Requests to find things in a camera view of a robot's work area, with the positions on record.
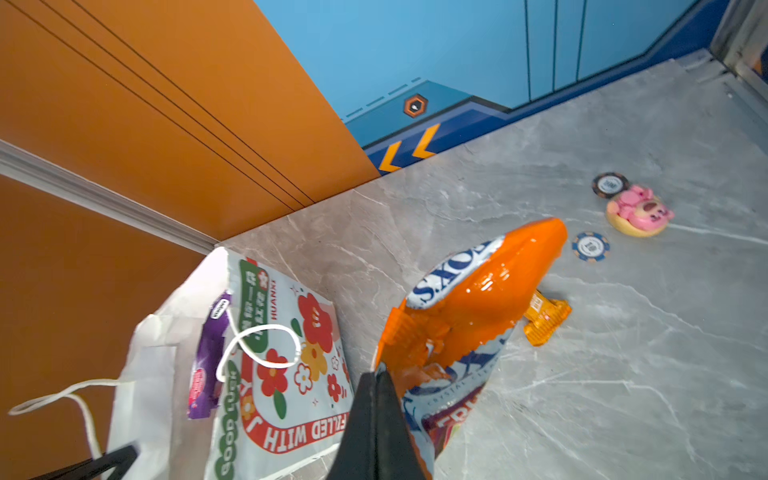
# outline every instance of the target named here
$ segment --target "blue wall panel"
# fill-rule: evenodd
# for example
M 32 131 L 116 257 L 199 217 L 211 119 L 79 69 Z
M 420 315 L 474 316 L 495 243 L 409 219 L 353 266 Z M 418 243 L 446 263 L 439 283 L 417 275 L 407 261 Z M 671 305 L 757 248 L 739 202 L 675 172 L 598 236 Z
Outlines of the blue wall panel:
M 344 121 L 416 78 L 506 107 L 528 101 L 523 0 L 257 3 Z
M 584 0 L 558 0 L 558 46 L 554 69 L 555 90 L 576 81 L 583 10 Z
M 554 0 L 526 0 L 531 100 L 554 90 Z
M 691 0 L 586 0 L 579 79 L 645 52 Z
M 255 1 L 383 174 L 706 46 L 728 2 Z

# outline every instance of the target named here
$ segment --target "black object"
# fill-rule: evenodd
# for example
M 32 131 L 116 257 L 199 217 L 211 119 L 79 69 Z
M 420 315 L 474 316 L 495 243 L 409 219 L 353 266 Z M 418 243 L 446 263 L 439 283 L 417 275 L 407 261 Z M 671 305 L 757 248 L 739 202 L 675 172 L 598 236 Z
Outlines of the black object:
M 114 468 L 114 472 L 109 475 L 107 480 L 120 480 L 125 476 L 131 465 L 134 464 L 136 457 L 138 457 L 136 447 L 128 445 L 122 449 L 104 454 L 101 458 L 76 463 L 61 470 L 34 477 L 32 480 L 90 480 L 91 478 L 98 477 L 110 468 Z
M 425 480 L 409 436 L 389 372 L 364 373 L 326 480 Z

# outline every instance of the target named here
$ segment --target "poker chip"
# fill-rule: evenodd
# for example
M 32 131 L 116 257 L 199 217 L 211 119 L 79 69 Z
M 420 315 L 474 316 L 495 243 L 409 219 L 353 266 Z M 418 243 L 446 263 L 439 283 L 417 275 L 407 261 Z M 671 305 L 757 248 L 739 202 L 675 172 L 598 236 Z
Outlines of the poker chip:
M 605 260 L 611 245 L 608 239 L 599 233 L 583 232 L 574 238 L 571 248 L 574 255 L 585 262 L 599 262 Z
M 592 180 L 592 191 L 602 198 L 611 198 L 628 188 L 629 180 L 624 175 L 615 172 L 599 174 Z

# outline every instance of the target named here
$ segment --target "orange wall panel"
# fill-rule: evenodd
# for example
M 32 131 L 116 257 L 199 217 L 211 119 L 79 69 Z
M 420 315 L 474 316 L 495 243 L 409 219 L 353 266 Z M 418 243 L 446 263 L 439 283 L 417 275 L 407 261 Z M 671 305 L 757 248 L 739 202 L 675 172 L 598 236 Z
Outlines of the orange wall panel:
M 314 201 L 379 176 L 253 0 L 77 3 Z
M 4 0 L 0 45 L 0 138 L 217 239 L 378 177 L 250 0 Z
M 203 256 L 3 176 L 0 206 L 0 477 L 21 480 L 91 455 L 71 400 L 5 413 L 76 382 L 117 378 L 137 323 Z M 78 394 L 106 449 L 114 389 Z
M 9 3 L 0 18 L 3 140 L 217 239 L 291 211 Z

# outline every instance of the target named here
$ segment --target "orange snack bag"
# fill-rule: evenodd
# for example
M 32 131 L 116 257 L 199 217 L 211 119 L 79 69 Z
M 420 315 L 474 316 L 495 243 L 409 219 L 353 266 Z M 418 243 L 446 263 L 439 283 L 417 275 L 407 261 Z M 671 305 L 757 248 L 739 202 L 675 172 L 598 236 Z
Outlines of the orange snack bag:
M 392 376 L 428 478 L 566 240 L 559 219 L 529 223 L 443 260 L 392 309 L 374 366 Z

